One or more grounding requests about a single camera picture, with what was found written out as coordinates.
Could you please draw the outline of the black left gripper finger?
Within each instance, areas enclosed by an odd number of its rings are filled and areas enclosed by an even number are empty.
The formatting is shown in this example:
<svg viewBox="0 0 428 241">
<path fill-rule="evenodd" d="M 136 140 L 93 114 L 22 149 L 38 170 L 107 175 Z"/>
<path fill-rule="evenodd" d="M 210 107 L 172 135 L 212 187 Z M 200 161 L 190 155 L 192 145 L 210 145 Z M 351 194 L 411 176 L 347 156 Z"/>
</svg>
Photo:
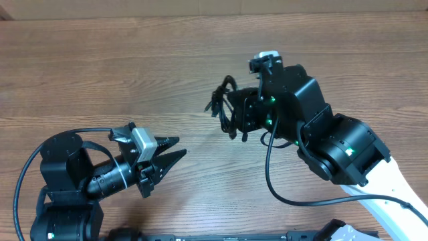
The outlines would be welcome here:
<svg viewBox="0 0 428 241">
<path fill-rule="evenodd" d="M 180 138 L 178 137 L 155 137 L 157 148 L 154 152 L 155 155 L 160 155 L 162 152 L 176 145 Z"/>
<path fill-rule="evenodd" d="M 152 166 L 154 167 L 153 183 L 157 185 L 165 177 L 168 171 L 185 155 L 187 154 L 186 149 L 159 155 L 152 160 Z"/>
</svg>

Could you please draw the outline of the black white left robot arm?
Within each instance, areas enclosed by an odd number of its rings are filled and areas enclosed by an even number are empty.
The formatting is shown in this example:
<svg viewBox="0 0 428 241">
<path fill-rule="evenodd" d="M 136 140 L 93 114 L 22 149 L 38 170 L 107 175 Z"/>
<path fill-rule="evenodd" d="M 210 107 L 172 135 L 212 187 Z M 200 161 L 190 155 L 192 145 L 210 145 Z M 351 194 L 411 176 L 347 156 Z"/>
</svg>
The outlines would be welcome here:
<svg viewBox="0 0 428 241">
<path fill-rule="evenodd" d="M 120 154 L 81 138 L 78 131 L 52 136 L 41 147 L 40 191 L 32 240 L 97 240 L 104 217 L 100 201 L 136 185 L 141 196 L 151 195 L 168 171 L 186 155 L 168 153 L 178 137 L 156 137 L 148 128 L 109 130 Z"/>
</svg>

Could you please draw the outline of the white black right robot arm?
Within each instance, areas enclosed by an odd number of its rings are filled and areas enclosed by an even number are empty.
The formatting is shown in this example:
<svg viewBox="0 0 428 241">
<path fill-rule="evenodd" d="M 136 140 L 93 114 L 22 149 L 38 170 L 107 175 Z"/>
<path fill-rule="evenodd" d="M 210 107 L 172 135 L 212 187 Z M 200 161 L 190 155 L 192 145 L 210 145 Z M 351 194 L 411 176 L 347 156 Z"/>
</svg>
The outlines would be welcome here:
<svg viewBox="0 0 428 241">
<path fill-rule="evenodd" d="M 310 171 L 339 185 L 345 197 L 299 201 L 300 207 L 360 202 L 395 240 L 427 239 L 427 206 L 407 183 L 381 138 L 364 122 L 334 114 L 317 81 L 300 66 L 252 64 L 259 86 L 238 89 L 231 76 L 220 101 L 232 117 L 224 132 L 265 129 L 272 139 L 297 146 Z"/>
</svg>

